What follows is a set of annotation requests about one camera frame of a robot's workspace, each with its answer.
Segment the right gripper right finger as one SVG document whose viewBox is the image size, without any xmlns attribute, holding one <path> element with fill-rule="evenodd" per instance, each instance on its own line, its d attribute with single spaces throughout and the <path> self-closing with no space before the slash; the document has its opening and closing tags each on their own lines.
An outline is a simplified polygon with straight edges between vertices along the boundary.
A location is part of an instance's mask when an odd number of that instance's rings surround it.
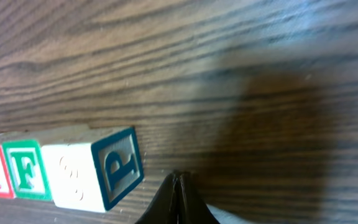
<svg viewBox="0 0 358 224">
<path fill-rule="evenodd" d="M 219 224 L 197 191 L 188 172 L 178 176 L 178 222 L 180 224 Z"/>
</svg>

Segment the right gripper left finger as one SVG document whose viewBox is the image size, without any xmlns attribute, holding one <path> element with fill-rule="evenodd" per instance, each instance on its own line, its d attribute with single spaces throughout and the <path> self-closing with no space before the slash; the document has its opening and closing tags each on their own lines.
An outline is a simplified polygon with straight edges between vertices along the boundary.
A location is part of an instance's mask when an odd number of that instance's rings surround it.
<svg viewBox="0 0 358 224">
<path fill-rule="evenodd" d="M 135 224 L 176 224 L 178 172 L 166 176 L 146 211 Z"/>
</svg>

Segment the plain white wooden block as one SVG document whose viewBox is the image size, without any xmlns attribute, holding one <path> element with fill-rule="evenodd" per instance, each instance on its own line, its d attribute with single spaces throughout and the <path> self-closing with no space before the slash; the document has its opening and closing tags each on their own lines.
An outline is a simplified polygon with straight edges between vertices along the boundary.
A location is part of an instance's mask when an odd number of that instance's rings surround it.
<svg viewBox="0 0 358 224">
<path fill-rule="evenodd" d="M 104 213 L 144 179 L 133 127 L 89 129 L 41 148 L 53 202 Z"/>
</svg>

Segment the green F block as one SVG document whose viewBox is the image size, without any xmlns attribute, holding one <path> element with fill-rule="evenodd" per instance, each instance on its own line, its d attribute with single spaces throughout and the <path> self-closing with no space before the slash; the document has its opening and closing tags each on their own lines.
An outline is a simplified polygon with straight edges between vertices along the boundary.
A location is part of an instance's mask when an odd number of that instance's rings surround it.
<svg viewBox="0 0 358 224">
<path fill-rule="evenodd" d="M 81 134 L 85 126 L 19 133 L 2 138 L 2 149 L 16 197 L 28 200 L 51 201 L 42 146 Z"/>
</svg>

